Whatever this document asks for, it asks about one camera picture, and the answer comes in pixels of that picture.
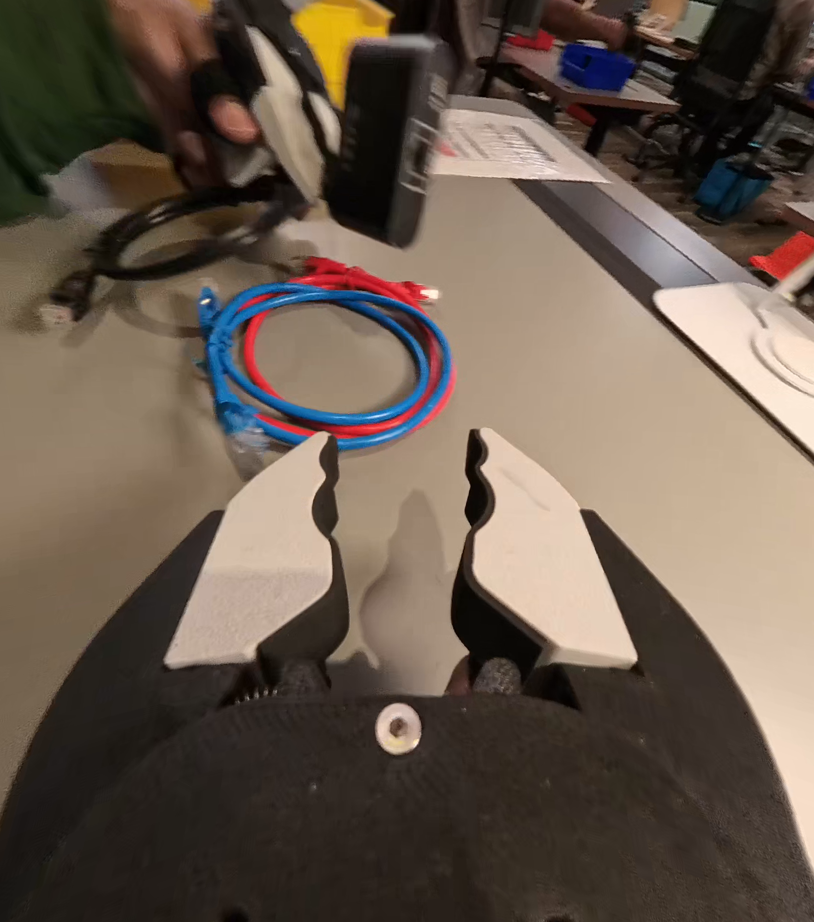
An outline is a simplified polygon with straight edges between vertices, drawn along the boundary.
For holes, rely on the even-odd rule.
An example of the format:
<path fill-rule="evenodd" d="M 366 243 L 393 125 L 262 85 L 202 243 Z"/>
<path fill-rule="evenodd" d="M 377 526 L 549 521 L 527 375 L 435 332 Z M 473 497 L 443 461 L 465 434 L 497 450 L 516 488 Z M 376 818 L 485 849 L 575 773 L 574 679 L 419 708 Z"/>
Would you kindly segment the person's left hand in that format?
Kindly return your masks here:
<path fill-rule="evenodd" d="M 191 76 L 216 59 L 211 27 L 190 2 L 109 1 L 110 21 L 164 150 L 188 187 L 226 183 Z"/>

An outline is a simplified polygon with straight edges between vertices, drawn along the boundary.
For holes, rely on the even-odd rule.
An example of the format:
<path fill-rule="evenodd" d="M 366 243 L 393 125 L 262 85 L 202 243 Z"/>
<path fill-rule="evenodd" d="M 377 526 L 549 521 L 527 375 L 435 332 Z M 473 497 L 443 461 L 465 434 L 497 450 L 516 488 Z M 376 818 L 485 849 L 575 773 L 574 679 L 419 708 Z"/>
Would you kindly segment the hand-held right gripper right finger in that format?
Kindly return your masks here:
<path fill-rule="evenodd" d="M 452 589 L 454 632 L 471 659 L 521 671 L 628 670 L 638 654 L 581 507 L 490 428 L 469 433 L 469 530 Z"/>

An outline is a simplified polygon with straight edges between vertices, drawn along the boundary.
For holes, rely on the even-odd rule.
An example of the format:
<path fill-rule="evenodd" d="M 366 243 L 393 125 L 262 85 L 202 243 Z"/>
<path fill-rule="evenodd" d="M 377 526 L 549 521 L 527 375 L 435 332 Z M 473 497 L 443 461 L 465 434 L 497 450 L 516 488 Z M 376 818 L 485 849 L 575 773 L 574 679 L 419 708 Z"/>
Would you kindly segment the printed paper sheet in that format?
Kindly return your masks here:
<path fill-rule="evenodd" d="M 608 183 L 542 121 L 474 109 L 444 113 L 429 170 L 436 176 Z"/>

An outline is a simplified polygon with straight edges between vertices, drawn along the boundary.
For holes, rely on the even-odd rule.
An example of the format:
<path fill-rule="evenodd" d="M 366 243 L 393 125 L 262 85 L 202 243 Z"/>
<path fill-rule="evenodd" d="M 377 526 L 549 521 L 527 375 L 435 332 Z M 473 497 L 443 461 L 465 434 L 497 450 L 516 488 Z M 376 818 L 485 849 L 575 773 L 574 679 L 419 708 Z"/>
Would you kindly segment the orange traffic cone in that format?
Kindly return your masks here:
<path fill-rule="evenodd" d="M 760 279 L 778 282 L 813 254 L 814 236 L 797 231 L 768 254 L 751 256 L 748 266 Z"/>

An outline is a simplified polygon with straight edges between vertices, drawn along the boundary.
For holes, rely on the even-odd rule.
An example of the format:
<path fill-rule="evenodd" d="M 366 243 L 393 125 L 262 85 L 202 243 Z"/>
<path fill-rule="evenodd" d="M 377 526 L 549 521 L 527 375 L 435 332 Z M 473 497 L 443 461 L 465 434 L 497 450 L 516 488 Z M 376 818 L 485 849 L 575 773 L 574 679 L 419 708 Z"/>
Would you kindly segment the yellow plastic bin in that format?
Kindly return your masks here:
<path fill-rule="evenodd" d="M 344 109 L 353 45 L 357 40 L 387 37 L 393 18 L 389 9 L 374 1 L 313 1 L 293 13 L 293 24 L 308 44 L 338 109 Z"/>

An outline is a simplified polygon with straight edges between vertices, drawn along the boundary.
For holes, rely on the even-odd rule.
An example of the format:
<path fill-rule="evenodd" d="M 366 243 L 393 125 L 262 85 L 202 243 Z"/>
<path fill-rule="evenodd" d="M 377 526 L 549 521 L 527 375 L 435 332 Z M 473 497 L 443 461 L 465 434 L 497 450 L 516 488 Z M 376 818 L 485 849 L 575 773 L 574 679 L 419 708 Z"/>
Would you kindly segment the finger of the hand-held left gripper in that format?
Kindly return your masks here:
<path fill-rule="evenodd" d="M 321 69 L 292 22 L 246 25 L 238 38 L 248 66 L 243 98 L 260 139 L 235 155 L 235 186 L 247 186 L 274 167 L 305 202 L 316 203 L 342 135 Z"/>

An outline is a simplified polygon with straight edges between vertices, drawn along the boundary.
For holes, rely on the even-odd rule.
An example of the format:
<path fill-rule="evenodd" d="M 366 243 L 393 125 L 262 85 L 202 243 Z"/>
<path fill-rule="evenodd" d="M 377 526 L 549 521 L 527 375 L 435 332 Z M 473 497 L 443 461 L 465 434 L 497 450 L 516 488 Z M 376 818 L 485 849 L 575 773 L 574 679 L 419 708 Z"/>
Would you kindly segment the instruction sheet on stand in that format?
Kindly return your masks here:
<path fill-rule="evenodd" d="M 745 282 L 669 288 L 656 310 L 814 459 L 814 323 L 799 296 L 814 252 L 771 288 Z"/>

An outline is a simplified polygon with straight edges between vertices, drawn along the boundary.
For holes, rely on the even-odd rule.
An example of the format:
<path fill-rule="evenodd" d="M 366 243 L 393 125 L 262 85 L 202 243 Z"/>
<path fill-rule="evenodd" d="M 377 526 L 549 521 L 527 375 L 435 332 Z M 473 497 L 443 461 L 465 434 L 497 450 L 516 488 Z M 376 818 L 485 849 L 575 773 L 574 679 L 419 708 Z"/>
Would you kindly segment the person's left forearm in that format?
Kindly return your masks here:
<path fill-rule="evenodd" d="M 0 1 L 0 225 L 43 212 L 47 176 L 120 140 L 162 149 L 107 2 Z"/>

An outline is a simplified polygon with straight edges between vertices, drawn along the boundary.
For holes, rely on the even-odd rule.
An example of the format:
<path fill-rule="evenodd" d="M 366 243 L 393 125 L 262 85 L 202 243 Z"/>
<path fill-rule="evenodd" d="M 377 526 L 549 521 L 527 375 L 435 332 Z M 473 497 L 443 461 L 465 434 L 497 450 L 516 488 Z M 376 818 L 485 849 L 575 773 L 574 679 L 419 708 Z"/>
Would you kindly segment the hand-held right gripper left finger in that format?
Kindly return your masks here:
<path fill-rule="evenodd" d="M 337 441 L 320 432 L 229 501 L 164 655 L 167 669 L 325 668 L 350 626 L 334 538 L 338 480 Z"/>

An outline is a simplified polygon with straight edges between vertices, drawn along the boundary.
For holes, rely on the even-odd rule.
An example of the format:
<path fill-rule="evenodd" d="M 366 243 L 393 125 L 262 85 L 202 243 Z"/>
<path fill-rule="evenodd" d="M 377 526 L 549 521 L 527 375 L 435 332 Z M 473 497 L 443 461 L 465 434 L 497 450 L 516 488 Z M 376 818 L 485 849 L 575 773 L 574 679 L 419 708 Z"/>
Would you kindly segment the black ethernet adapter hub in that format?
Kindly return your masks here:
<path fill-rule="evenodd" d="M 323 189 L 338 224 L 390 247 L 413 243 L 454 75 L 451 49 L 439 38 L 355 42 L 339 152 Z"/>

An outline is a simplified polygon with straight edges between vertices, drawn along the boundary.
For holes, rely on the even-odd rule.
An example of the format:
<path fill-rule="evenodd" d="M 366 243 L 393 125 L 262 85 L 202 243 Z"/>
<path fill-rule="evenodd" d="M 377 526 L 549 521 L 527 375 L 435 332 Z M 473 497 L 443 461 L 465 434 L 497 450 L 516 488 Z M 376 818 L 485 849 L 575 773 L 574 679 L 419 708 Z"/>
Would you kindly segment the wooden work table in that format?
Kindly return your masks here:
<path fill-rule="evenodd" d="M 643 116 L 676 113 L 680 105 L 654 89 L 632 79 L 616 92 L 576 85 L 560 74 L 563 43 L 555 42 L 549 51 L 504 44 L 491 63 L 490 56 L 477 60 L 486 74 L 510 86 L 517 100 L 549 126 L 558 114 L 570 107 L 584 109 L 593 119 L 584 142 L 586 154 L 597 157 L 609 130 Z"/>

